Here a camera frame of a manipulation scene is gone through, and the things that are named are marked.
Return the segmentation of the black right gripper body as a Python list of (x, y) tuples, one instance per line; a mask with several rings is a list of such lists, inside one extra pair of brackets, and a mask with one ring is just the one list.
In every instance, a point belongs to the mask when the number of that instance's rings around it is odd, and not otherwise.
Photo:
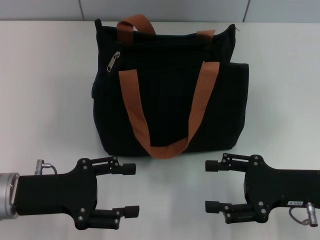
[(256, 222), (267, 222), (274, 208), (305, 208), (309, 222), (317, 222), (320, 208), (320, 171), (275, 169), (260, 155), (251, 155), (245, 172), (245, 199), (252, 205)]

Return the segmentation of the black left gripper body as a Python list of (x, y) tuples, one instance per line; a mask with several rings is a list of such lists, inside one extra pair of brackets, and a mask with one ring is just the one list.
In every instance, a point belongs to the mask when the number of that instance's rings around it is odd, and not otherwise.
[(14, 207), (20, 216), (67, 214), (78, 230), (85, 230), (96, 205), (97, 177), (88, 158), (78, 160), (75, 168), (64, 174), (18, 179)]

